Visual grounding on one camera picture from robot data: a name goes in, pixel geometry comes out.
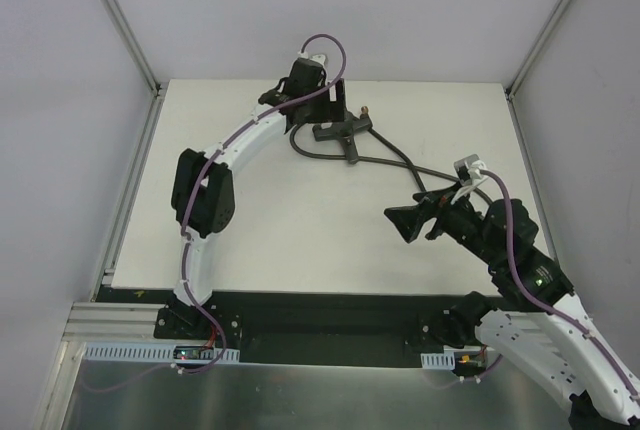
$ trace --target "cable connector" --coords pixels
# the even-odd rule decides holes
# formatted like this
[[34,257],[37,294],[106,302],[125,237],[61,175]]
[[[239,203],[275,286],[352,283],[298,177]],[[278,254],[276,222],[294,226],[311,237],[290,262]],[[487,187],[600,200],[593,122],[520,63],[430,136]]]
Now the cable connector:
[[451,199],[452,205],[460,198],[469,195],[488,178],[486,175],[482,174],[482,170],[487,170],[487,165],[480,160],[476,154],[469,155],[462,160],[458,160],[453,164],[453,168],[458,174],[462,187]]

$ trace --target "white tabletop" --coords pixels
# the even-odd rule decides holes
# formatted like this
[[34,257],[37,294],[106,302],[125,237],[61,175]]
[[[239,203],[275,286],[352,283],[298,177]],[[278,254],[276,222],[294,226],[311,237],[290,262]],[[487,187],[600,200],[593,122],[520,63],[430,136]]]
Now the white tabletop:
[[[113,287],[173,288],[180,260],[179,224],[170,206],[178,156],[201,150],[246,121],[271,81],[173,80],[169,85],[116,265]],[[539,222],[502,87],[498,84],[351,82],[349,109],[367,105],[375,128],[416,165],[453,173],[453,162],[477,153],[507,182]],[[311,129],[298,143],[316,143]],[[369,134],[361,155],[395,159]],[[430,189],[450,183],[423,177]],[[234,175],[236,213],[212,262],[215,288],[244,291],[496,295],[486,266],[446,235],[404,243],[384,217],[412,205],[407,170],[302,157],[283,136]],[[483,185],[499,198],[493,182]],[[486,205],[474,197],[476,208]],[[542,232],[537,246],[547,251]]]

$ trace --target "wall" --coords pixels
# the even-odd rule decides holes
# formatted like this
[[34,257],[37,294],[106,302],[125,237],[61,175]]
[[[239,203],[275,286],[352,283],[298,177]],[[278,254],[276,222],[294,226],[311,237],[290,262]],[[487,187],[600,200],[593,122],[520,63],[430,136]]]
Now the wall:
[[640,0],[576,0],[516,96],[559,257],[640,371]]
[[31,425],[150,104],[100,0],[0,0],[0,426]]
[[513,78],[556,2],[119,1],[162,81],[277,78],[287,73],[304,38],[329,32],[349,51],[346,76],[352,80],[503,84]]

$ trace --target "metal frame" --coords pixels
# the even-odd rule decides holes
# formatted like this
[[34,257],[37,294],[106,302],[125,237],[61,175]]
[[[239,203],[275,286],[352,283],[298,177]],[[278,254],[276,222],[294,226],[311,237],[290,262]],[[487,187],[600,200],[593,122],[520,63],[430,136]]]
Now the metal frame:
[[[101,1],[121,36],[123,44],[136,64],[138,71],[152,92],[153,102],[140,133],[135,155],[129,168],[127,181],[114,217],[112,230],[100,259],[99,275],[96,279],[92,301],[95,300],[97,291],[103,282],[108,284],[112,278],[113,269],[126,230],[126,224],[135,200],[135,194],[142,176],[164,99],[164,89],[155,77],[118,1]],[[544,208],[541,204],[538,180],[531,164],[526,141],[523,138],[522,128],[518,122],[517,112],[513,106],[513,98],[522,87],[530,69],[546,47],[554,30],[557,28],[573,1],[574,0],[558,0],[506,91],[506,98],[509,103],[514,128],[516,129],[518,141],[523,153],[525,166],[536,199],[536,205],[540,210],[542,229],[549,245],[549,251],[553,255],[555,255],[555,247],[551,239]],[[162,305],[154,304],[74,304],[62,336],[62,342],[56,355],[54,367],[45,387],[44,397],[36,414],[35,428],[47,430],[62,428],[67,408],[71,403],[72,390],[87,342],[157,342],[153,337],[153,331],[157,313],[161,308]],[[518,322],[520,328],[525,330],[530,336],[534,336],[541,345],[550,346],[557,352],[548,337],[546,337],[526,315],[511,313],[511,317]],[[162,342],[193,344],[193,340],[163,340]]]

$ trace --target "table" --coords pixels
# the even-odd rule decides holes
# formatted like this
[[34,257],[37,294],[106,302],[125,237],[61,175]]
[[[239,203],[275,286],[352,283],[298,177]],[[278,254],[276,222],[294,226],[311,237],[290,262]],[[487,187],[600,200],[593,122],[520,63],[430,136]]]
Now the table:
[[[166,94],[117,260],[115,288],[171,289],[178,280],[179,224],[170,206],[176,163],[187,147],[204,149],[246,121],[273,81],[172,80]],[[453,162],[477,153],[522,199],[539,223],[533,194],[499,84],[346,82],[349,109],[367,105],[374,127],[416,165],[453,173]],[[310,128],[298,143],[316,143]],[[396,158],[368,134],[361,155]],[[425,177],[427,188],[449,185]],[[212,262],[215,289],[366,294],[497,295],[485,265],[443,236],[404,243],[384,217],[411,205],[410,173],[368,163],[311,160],[283,137],[234,175],[236,213]],[[492,198],[498,188],[483,185]],[[479,210],[486,205],[473,198]],[[547,251],[542,233],[537,246]]]

